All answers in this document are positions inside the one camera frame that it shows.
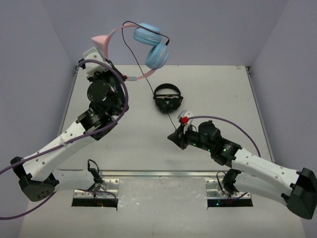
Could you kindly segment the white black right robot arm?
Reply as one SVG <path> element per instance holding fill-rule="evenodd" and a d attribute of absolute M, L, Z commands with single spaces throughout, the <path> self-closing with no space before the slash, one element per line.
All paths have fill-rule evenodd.
<path fill-rule="evenodd" d="M 221 166 L 229 167 L 222 188 L 230 195 L 249 192 L 274 200 L 300 218 L 310 220 L 317 208 L 317 178 L 308 169 L 289 169 L 263 159 L 224 138 L 209 120 L 194 131 L 191 123 L 181 123 L 168 140 L 184 150 L 188 146 L 208 151 Z"/>

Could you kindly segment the pink blue cat-ear headphones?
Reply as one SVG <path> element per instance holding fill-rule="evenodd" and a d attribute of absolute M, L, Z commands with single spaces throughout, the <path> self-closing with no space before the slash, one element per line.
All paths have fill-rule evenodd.
<path fill-rule="evenodd" d="M 111 37 L 118 30 L 123 30 L 124 28 L 129 27 L 135 28 L 133 33 L 133 38 L 135 41 L 152 47 L 145 60 L 145 66 L 148 67 L 150 70 L 144 75 L 138 77 L 127 75 L 124 76 L 124 79 L 128 81 L 137 81 L 154 74 L 158 69 L 162 68 L 166 64 L 169 58 L 168 44 L 170 40 L 168 39 L 166 43 L 162 42 L 163 38 L 168 37 L 162 34 L 161 30 L 158 27 L 147 23 L 137 24 L 132 21 L 126 21 L 122 24 L 122 26 L 113 29 L 109 34 L 94 36 L 91 38 L 91 40 L 93 41 L 95 46 L 97 46 L 97 48 L 102 51 L 104 58 L 108 60 L 108 46 Z"/>

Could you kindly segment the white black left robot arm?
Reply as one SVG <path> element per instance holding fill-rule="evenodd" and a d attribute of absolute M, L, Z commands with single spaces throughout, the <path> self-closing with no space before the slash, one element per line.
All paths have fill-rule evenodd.
<path fill-rule="evenodd" d="M 60 190 L 96 191 L 104 183 L 98 170 L 90 165 L 79 171 L 58 169 L 81 149 L 106 136 L 128 110 L 127 89 L 116 69 L 107 66 L 88 80 L 91 83 L 87 91 L 88 109 L 39 151 L 10 161 L 22 192 L 32 202 L 41 201 Z"/>

